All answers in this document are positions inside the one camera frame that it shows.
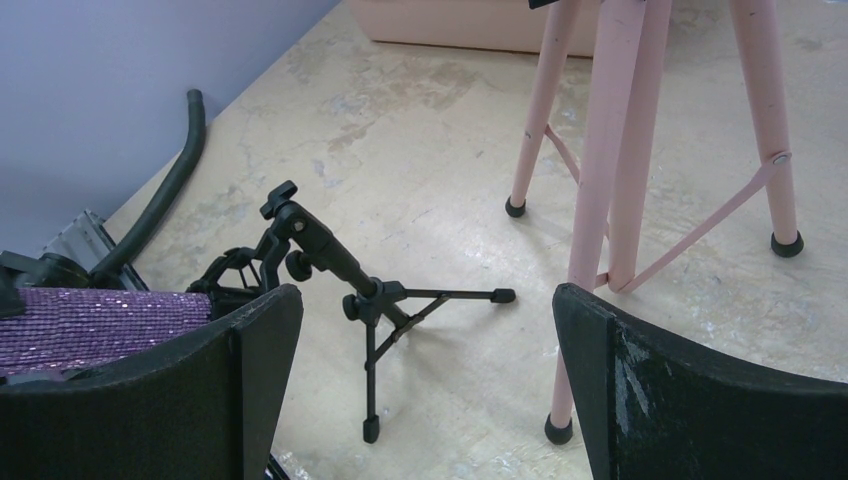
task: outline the wall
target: wall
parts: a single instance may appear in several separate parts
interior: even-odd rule
[[[0,250],[108,217],[339,0],[0,2]]]

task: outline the black rubber foot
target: black rubber foot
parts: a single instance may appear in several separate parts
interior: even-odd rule
[[[515,290],[511,288],[496,288],[492,295],[492,303],[512,303],[515,301]]]
[[[554,445],[565,445],[574,436],[574,422],[568,421],[568,426],[565,428],[557,428],[551,423],[551,416],[548,415],[548,420],[545,422],[545,436]]]
[[[380,436],[380,416],[373,417],[362,422],[362,439],[365,443],[374,443]]]
[[[524,203],[521,204],[520,207],[512,206],[512,197],[506,199],[506,213],[512,218],[518,218],[524,215],[524,212],[527,210],[527,200],[524,200]]]
[[[802,250],[804,250],[804,239],[801,238],[801,232],[798,232],[798,239],[795,240],[791,245],[784,245],[782,243],[778,243],[777,239],[774,238],[774,234],[771,234],[771,250],[777,254],[778,257],[783,258],[792,258]]]

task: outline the stained floor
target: stained floor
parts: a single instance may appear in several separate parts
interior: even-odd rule
[[[758,158],[726,3],[678,3],[641,266],[741,188]],[[720,351],[848,381],[848,5],[778,3],[806,251],[770,253],[760,193],[635,293],[597,293]],[[565,447],[542,431],[557,354],[551,297],[566,277],[576,193],[550,144],[527,215],[503,210],[536,61],[374,44],[341,5],[212,124],[179,206],[136,262],[154,289],[184,290],[224,250],[255,245],[268,226],[259,206],[290,179],[370,275],[518,292],[502,307],[449,302],[389,351],[377,372],[382,434],[367,445],[365,333],[341,310],[350,288],[329,273],[299,284],[306,314],[274,442],[295,478],[590,478],[579,423]],[[578,155],[590,71],[569,60],[552,117]],[[109,221],[116,237],[162,176]]]

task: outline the instrument stand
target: instrument stand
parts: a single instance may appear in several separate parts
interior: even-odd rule
[[[542,140],[548,137],[578,184],[567,282],[587,291],[608,285],[629,293],[671,263],[758,191],[768,194],[772,251],[784,258],[804,248],[798,232],[792,151],[786,115],[776,0],[732,0],[730,13],[759,150],[751,180],[668,253],[636,274],[636,256],[649,178],[672,0],[601,2],[592,66],[584,158],[579,162],[548,124],[583,0],[550,5],[539,67],[506,211],[524,215]],[[598,272],[604,237],[609,271]],[[571,438],[574,401],[558,356],[545,432],[555,444]]]
[[[287,181],[269,193],[268,202],[260,211],[266,220],[273,219],[274,222],[262,235],[257,247],[227,251],[212,263],[200,280],[192,283],[189,291],[208,294],[212,299],[213,317],[218,317],[278,287],[277,271],[283,261],[291,277],[299,282],[311,278],[315,268],[322,272],[329,270],[350,284],[356,293],[343,298],[342,308],[349,320],[365,324],[367,417],[363,422],[362,435],[365,442],[374,443],[380,435],[380,417],[376,413],[376,367],[377,361],[389,348],[450,299],[488,300],[503,304],[515,300],[515,291],[500,288],[492,291],[412,290],[397,281],[383,282],[369,277],[329,228],[291,200],[296,192],[295,184]],[[301,250],[289,253],[289,241],[292,240]],[[254,260],[261,262],[258,273],[253,267]],[[258,286],[248,286],[243,272],[245,268],[252,271]],[[221,276],[228,269],[239,271],[243,288],[219,285]],[[418,313],[409,315],[396,305],[407,298],[432,298],[433,301]],[[378,347],[377,324],[384,316],[394,324],[394,330]]]

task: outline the vacuum hose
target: vacuum hose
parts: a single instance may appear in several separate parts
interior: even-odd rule
[[[91,270],[95,285],[112,283],[124,265],[141,253],[200,161],[206,143],[206,109],[200,90],[189,90],[187,96],[188,136],[183,151],[130,231]]]

